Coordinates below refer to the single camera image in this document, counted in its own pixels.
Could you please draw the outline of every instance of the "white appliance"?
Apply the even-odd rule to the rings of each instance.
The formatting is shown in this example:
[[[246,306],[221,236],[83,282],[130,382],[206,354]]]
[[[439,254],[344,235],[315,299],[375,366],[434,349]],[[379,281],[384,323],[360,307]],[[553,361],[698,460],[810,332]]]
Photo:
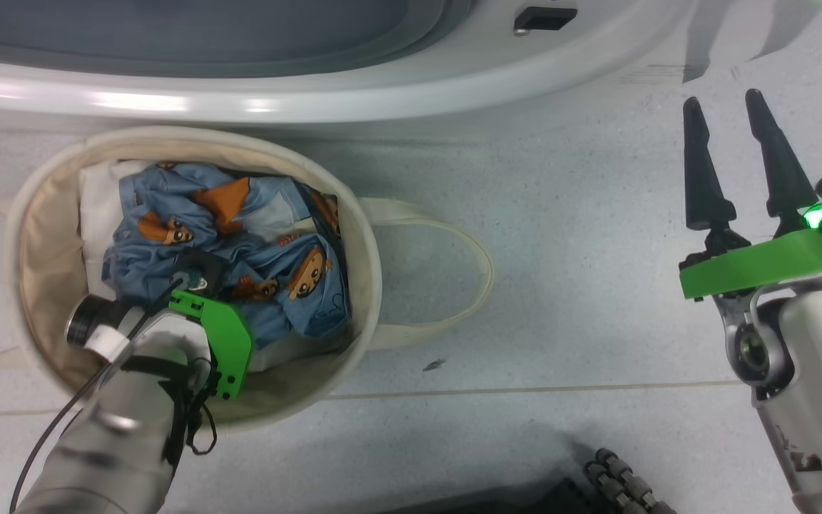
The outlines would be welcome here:
[[[556,104],[585,108],[783,48],[821,10],[820,0],[0,0],[0,110],[280,126],[560,91]]]

